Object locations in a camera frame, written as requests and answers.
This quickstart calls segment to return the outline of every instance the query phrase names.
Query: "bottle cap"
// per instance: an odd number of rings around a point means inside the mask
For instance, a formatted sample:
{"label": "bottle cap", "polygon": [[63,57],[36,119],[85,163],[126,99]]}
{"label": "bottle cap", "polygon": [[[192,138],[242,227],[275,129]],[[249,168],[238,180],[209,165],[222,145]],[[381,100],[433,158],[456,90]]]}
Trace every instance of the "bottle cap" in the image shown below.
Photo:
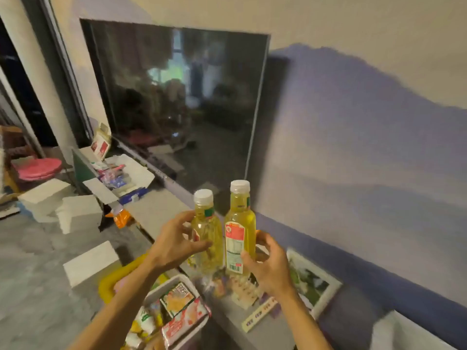
{"label": "bottle cap", "polygon": [[193,200],[195,201],[195,204],[198,205],[211,205],[214,203],[213,192],[209,189],[197,190],[193,195]]}
{"label": "bottle cap", "polygon": [[245,194],[250,192],[250,182],[244,180],[232,181],[230,191],[236,194]]}

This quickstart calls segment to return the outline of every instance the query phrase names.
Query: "pink round seat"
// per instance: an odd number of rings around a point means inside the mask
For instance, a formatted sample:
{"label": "pink round seat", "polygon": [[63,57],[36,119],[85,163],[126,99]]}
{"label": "pink round seat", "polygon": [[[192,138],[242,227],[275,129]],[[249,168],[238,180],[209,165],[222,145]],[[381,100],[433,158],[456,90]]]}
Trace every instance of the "pink round seat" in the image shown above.
{"label": "pink round seat", "polygon": [[62,161],[57,158],[35,158],[14,167],[21,180],[42,181],[55,176],[62,169]]}

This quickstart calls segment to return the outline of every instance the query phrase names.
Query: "hand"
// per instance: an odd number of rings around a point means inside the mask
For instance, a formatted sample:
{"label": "hand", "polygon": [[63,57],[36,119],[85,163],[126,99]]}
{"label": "hand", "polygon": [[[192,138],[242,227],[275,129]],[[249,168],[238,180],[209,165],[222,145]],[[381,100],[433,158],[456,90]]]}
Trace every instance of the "hand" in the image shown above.
{"label": "hand", "polygon": [[279,302],[288,295],[294,295],[295,288],[290,277],[289,260],[284,249],[266,232],[256,231],[256,243],[269,251],[269,258],[263,263],[251,259],[246,251],[241,257],[245,267],[251,271],[260,287]]}
{"label": "hand", "polygon": [[211,241],[192,242],[183,237],[184,234],[191,236],[191,227],[185,227],[183,223],[191,222],[194,217],[195,211],[184,211],[162,226],[147,257],[159,272],[180,265],[191,255],[205,251],[213,244]]}

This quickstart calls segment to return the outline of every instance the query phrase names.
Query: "barcode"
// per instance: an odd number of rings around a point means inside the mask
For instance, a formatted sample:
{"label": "barcode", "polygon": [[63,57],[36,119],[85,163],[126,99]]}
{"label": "barcode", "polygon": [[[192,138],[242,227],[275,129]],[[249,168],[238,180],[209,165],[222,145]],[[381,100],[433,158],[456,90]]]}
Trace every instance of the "barcode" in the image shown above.
{"label": "barcode", "polygon": [[240,267],[236,266],[236,265],[233,265],[233,264],[230,265],[230,269],[234,270],[234,271],[240,271]]}

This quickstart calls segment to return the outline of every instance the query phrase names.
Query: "white basket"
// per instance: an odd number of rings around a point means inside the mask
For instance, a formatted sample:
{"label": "white basket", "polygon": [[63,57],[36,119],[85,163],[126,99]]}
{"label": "white basket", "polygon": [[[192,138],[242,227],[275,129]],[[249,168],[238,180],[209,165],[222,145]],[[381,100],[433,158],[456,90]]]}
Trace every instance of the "white basket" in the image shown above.
{"label": "white basket", "polygon": [[[164,282],[159,287],[155,288],[146,296],[143,302],[143,306],[149,308],[149,305],[162,296],[164,296],[168,291],[174,288],[179,282],[183,282],[185,286],[190,290],[190,292],[195,296],[199,297],[199,292],[195,288],[195,285],[190,281],[188,277],[183,274],[178,274],[171,279]],[[201,339],[201,329],[206,325],[209,317],[205,317],[200,324],[198,324],[190,333],[185,334],[185,336],[178,342],[177,346],[173,347],[171,350],[186,350],[189,349],[193,344]]]}

